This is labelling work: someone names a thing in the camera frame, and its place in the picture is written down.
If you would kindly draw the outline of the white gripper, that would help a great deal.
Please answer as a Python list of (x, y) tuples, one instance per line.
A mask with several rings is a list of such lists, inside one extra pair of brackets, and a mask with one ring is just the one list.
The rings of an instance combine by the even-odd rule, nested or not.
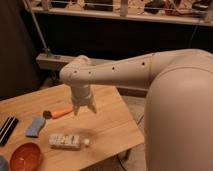
[(96, 105), (93, 103), (93, 94), (89, 85), (78, 85), (71, 87), (74, 115), (77, 116), (80, 106), (87, 106), (93, 113), (97, 113)]

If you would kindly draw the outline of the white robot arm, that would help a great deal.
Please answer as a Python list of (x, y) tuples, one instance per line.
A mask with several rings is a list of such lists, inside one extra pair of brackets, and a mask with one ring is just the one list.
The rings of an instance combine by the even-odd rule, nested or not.
[(200, 49), (149, 53), (93, 65), (79, 56), (60, 71), (75, 110), (93, 108), (90, 86), (145, 89), (147, 171), (213, 171), (213, 54)]

